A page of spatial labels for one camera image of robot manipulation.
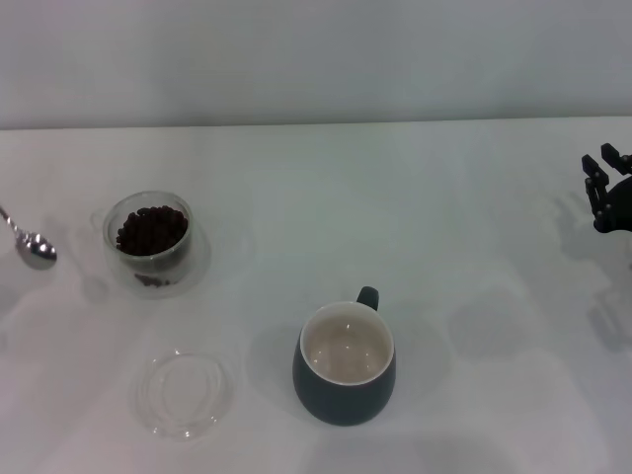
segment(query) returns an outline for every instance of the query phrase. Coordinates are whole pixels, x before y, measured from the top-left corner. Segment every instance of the coffee bean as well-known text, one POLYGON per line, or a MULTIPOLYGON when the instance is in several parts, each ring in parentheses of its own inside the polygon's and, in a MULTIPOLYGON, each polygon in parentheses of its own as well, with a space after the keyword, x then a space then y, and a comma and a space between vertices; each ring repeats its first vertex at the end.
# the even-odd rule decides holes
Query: coffee bean
POLYGON ((154 255, 176 245, 188 228, 189 221, 179 210, 167 205, 143 207, 128 215, 117 243, 130 255, 154 255))

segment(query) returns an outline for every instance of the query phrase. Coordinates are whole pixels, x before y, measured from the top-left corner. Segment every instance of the glass bowl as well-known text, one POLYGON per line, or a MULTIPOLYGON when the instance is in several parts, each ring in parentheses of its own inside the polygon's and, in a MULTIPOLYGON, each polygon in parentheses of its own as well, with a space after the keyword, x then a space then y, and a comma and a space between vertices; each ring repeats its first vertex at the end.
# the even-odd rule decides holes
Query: glass bowl
POLYGON ((193 265, 192 235, 195 221, 184 199, 162 191, 145 191, 126 197, 117 203, 103 224, 106 260, 118 282, 131 289, 160 288, 177 284, 193 265), (185 235, 173 247, 148 256, 133 256, 117 249, 119 229, 127 217, 143 207, 168 205, 179 210, 189 222, 185 235))

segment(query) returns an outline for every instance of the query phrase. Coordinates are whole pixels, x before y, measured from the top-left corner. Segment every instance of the white table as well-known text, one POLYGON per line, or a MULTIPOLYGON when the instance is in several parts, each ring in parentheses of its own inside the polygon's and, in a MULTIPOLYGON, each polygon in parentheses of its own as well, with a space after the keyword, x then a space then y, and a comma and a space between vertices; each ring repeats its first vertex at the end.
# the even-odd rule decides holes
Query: white table
MULTIPOLYGON (((2 203, 56 244, 0 237, 0 472, 632 472, 632 262, 599 235, 581 158, 632 118, 0 133, 2 203), (91 216, 172 191, 212 248, 173 299, 118 287, 91 216), (297 401, 301 322, 380 290, 398 349, 387 408, 350 429, 297 401), (237 367, 230 412, 172 442, 132 416, 172 348, 237 367)), ((614 171, 613 181, 619 178, 614 171)))

